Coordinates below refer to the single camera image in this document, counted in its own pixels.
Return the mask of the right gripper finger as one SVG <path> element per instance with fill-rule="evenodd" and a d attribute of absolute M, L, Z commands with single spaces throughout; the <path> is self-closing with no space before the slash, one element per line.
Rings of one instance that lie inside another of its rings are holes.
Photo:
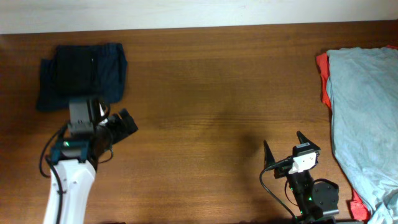
<path fill-rule="evenodd" d="M 275 164 L 274 156 L 272 155 L 271 149 L 266 140 L 263 141 L 264 145 L 264 169 L 270 170 L 273 169 Z"/>
<path fill-rule="evenodd" d="M 297 146 L 297 149 L 301 149 L 303 147 L 306 147 L 307 149 L 312 149 L 314 151 L 319 151 L 320 147 L 317 146 L 314 142 L 309 140 L 301 131 L 297 131 L 296 135 L 299 140 L 299 145 Z"/>

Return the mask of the dark green t-shirt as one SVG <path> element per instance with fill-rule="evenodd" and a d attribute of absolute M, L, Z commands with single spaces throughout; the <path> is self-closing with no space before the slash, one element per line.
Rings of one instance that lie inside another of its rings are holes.
<path fill-rule="evenodd" d="M 53 76 L 57 93 L 68 96 L 95 94 L 98 88 L 96 59 L 92 46 L 58 46 Z"/>

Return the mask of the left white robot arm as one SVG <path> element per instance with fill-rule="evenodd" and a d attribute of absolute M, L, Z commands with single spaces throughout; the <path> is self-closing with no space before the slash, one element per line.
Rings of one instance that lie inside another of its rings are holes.
<path fill-rule="evenodd" d="M 45 161 L 50 168 L 50 193 L 44 223 L 83 223 L 86 204 L 98 165 L 114 156 L 113 146 L 138 127 L 125 109 L 99 123 L 92 120 L 68 123 L 60 129 Z"/>

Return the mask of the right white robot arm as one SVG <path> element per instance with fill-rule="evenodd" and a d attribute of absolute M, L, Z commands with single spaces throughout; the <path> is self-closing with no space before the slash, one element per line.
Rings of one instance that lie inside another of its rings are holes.
<path fill-rule="evenodd" d="M 328 179 L 313 179 L 310 170 L 318 165 L 321 149 L 300 131 L 296 135 L 299 144 L 292 148 L 290 156 L 281 161 L 274 159 L 267 141 L 263 142 L 264 168 L 259 181 L 267 193 L 291 214 L 293 223 L 336 223 L 340 188 Z M 299 216 L 265 185 L 263 175 L 268 171 L 274 172 L 275 179 L 286 178 L 285 186 L 292 191 L 300 210 Z"/>

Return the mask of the folded navy blue garment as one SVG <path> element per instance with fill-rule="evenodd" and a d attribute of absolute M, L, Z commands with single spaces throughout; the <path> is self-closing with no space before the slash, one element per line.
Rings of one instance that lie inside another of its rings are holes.
<path fill-rule="evenodd" d="M 55 54 L 52 59 L 43 59 L 40 63 L 39 97 L 36 109 L 39 111 L 55 111 L 67 109 L 70 100 L 86 96 L 100 96 L 106 103 L 121 101 L 127 75 L 127 60 L 123 45 L 120 43 L 107 43 L 88 45 L 94 48 L 97 55 L 97 81 L 98 88 L 95 94 L 68 96 L 61 95 L 55 90 L 53 76 L 55 75 Z"/>

